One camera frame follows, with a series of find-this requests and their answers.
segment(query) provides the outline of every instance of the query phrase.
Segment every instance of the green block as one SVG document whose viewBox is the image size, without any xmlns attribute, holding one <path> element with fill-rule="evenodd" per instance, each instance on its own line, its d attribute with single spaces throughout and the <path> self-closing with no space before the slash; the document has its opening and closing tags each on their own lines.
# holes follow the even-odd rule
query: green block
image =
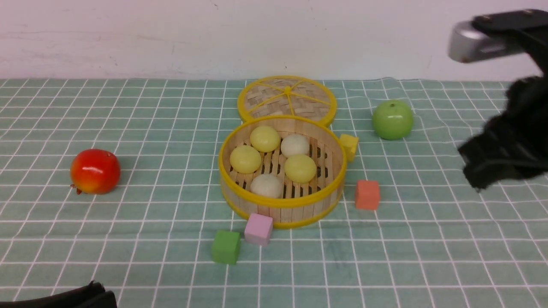
<svg viewBox="0 0 548 308">
<path fill-rule="evenodd" d="M 240 234 L 232 231 L 217 231 L 213 240 L 213 261 L 224 264 L 236 264 L 239 256 Z"/>
</svg>

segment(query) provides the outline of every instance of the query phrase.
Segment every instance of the orange block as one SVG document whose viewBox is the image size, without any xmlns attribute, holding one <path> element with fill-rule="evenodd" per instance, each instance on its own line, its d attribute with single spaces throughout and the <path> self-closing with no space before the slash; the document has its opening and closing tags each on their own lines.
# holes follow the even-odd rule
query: orange block
<svg viewBox="0 0 548 308">
<path fill-rule="evenodd" d="M 357 209 L 377 210 L 380 202 L 380 187 L 377 181 L 359 180 L 354 196 Z"/>
</svg>

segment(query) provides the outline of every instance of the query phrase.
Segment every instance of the yellow block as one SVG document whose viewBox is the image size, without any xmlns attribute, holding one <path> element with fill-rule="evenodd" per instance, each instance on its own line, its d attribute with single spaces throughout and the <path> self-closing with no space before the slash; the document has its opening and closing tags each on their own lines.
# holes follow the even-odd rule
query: yellow block
<svg viewBox="0 0 548 308">
<path fill-rule="evenodd" d="M 346 150 L 346 157 L 349 162 L 354 160 L 354 156 L 356 155 L 356 149 L 358 148 L 358 137 L 354 137 L 347 134 L 341 134 L 341 137 L 339 140 L 342 143 L 342 146 Z"/>
</svg>

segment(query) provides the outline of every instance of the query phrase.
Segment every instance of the pink block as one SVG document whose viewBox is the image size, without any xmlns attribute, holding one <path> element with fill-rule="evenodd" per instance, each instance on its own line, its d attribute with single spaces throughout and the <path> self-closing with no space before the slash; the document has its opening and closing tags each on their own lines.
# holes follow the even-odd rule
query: pink block
<svg viewBox="0 0 548 308">
<path fill-rule="evenodd" d="M 272 217 L 256 213 L 251 214 L 244 231 L 246 242 L 261 246 L 268 245 L 270 234 L 272 234 L 272 223 Z"/>
</svg>

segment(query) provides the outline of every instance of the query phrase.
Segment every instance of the wooden cube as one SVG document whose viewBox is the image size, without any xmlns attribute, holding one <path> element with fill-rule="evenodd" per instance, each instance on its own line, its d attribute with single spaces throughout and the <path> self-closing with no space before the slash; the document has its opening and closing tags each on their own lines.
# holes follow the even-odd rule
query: wooden cube
<svg viewBox="0 0 548 308">
<path fill-rule="evenodd" d="M 359 180 L 356 184 L 357 209 L 377 210 L 380 203 L 380 187 L 377 181 Z"/>
<path fill-rule="evenodd" d="M 358 149 L 359 138 L 347 134 L 341 134 L 339 140 L 346 151 L 346 158 L 349 162 L 353 161 L 354 156 L 356 156 L 356 150 Z"/>
<path fill-rule="evenodd" d="M 212 247 L 213 261 L 234 265 L 238 261 L 240 233 L 219 230 L 215 234 Z"/>
<path fill-rule="evenodd" d="M 272 217 L 253 213 L 249 216 L 244 231 L 246 242 L 266 246 L 270 242 L 270 234 L 273 227 Z"/>
</svg>

